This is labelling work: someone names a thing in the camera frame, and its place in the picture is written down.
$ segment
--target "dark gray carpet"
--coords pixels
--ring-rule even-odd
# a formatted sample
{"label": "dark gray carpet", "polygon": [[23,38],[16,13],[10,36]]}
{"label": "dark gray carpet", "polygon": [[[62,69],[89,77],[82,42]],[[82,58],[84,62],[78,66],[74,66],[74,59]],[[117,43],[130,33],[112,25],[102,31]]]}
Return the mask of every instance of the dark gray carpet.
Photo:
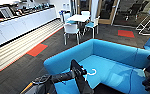
{"label": "dark gray carpet", "polygon": [[[28,54],[11,64],[9,67],[0,72],[0,94],[19,94],[32,80],[36,77],[47,73],[43,66],[44,60],[77,45],[76,35],[70,35],[67,39],[67,45],[64,45],[64,29],[61,29],[42,44],[48,45],[36,57]],[[118,30],[133,31],[135,38],[118,36]],[[80,39],[80,43],[92,38],[92,30],[85,33]],[[124,45],[143,48],[149,36],[138,35],[138,31],[132,28],[114,27],[111,25],[99,25],[99,34],[95,34],[95,38],[120,43]],[[105,85],[99,85],[95,90],[95,94],[116,94],[120,93]]]}

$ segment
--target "white wall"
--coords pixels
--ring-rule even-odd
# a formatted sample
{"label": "white wall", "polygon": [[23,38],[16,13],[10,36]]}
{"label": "white wall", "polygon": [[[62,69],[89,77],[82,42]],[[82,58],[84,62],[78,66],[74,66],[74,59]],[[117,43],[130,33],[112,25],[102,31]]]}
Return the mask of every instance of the white wall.
{"label": "white wall", "polygon": [[92,5],[91,5],[91,21],[94,21],[94,19],[96,18],[97,9],[98,9],[98,1],[99,0],[92,0]]}
{"label": "white wall", "polygon": [[13,3],[14,1],[20,1],[20,0],[0,0],[0,5],[3,5],[3,4],[11,4]]}
{"label": "white wall", "polygon": [[27,8],[33,8],[34,6],[38,6],[39,4],[48,3],[48,2],[49,0],[33,0],[33,2],[31,2],[30,0],[27,0],[27,2],[19,3],[18,9],[21,9],[23,6]]}
{"label": "white wall", "polygon": [[57,18],[60,18],[59,11],[61,10],[70,11],[70,0],[49,0],[49,4],[55,6]]}

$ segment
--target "office chair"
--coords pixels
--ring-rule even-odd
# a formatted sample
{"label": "office chair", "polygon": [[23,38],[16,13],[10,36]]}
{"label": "office chair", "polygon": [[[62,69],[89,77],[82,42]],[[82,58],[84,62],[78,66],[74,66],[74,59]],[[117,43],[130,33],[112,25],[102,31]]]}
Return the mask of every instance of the office chair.
{"label": "office chair", "polygon": [[141,6],[142,4],[133,4],[132,7],[128,9],[125,20],[127,21],[130,16],[135,16],[135,20],[137,20]]}
{"label": "office chair", "polygon": [[142,4],[144,0],[137,0],[136,3],[137,4]]}
{"label": "office chair", "polygon": [[141,8],[140,8],[140,10],[139,10],[139,12],[143,11],[144,8],[145,8],[145,6],[146,6],[148,3],[149,3],[149,1],[144,1],[143,4],[142,4],[142,6],[141,6]]}
{"label": "office chair", "polygon": [[140,22],[140,24],[136,27],[136,30],[140,30],[139,34],[141,35],[150,35],[150,34],[144,34],[142,31],[146,28],[146,26],[150,23],[150,19],[147,21],[145,25],[143,25],[143,22],[146,21],[147,18],[150,18],[150,10],[148,11],[147,16],[143,19],[143,21]]}

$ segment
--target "glass wall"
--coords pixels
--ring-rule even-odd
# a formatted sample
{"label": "glass wall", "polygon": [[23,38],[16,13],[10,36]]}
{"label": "glass wall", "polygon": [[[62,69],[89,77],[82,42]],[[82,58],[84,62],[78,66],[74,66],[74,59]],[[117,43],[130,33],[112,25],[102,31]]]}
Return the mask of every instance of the glass wall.
{"label": "glass wall", "polygon": [[149,10],[150,0],[120,0],[113,24],[137,27]]}
{"label": "glass wall", "polygon": [[89,1],[90,0],[80,0],[81,11],[89,11]]}
{"label": "glass wall", "polygon": [[100,19],[109,19],[112,11],[114,0],[102,0]]}

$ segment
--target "floor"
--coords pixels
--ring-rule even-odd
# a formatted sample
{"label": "floor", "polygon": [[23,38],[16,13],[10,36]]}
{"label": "floor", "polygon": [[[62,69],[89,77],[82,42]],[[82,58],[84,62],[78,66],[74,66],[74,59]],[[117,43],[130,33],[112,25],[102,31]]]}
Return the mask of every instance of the floor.
{"label": "floor", "polygon": [[[123,26],[132,26],[137,27],[141,21],[147,16],[147,13],[138,13],[137,19],[136,15],[128,15],[128,20],[126,20],[126,16],[128,15],[127,12],[117,12],[117,15],[115,16],[114,23],[115,25],[123,25]],[[148,17],[143,24],[147,23],[149,21],[150,17]]]}
{"label": "floor", "polygon": [[[111,25],[99,24],[99,34],[95,34],[96,39],[120,43],[143,49],[143,45],[149,36],[138,34],[135,28],[116,27]],[[132,31],[133,37],[118,36],[118,30]],[[44,60],[77,45],[76,36],[70,35],[67,45],[64,45],[64,29],[61,28],[52,36],[48,37],[41,44],[47,47],[36,56],[29,54],[23,55],[10,66],[0,72],[0,94],[19,94],[36,77],[47,74],[43,66]],[[80,39],[80,43],[92,38],[92,30],[89,30]],[[100,84],[96,89],[97,94],[121,94],[105,85]]]}
{"label": "floor", "polygon": [[54,20],[40,28],[36,28],[0,47],[0,70],[15,62],[40,42],[50,37],[63,27],[60,20]]}

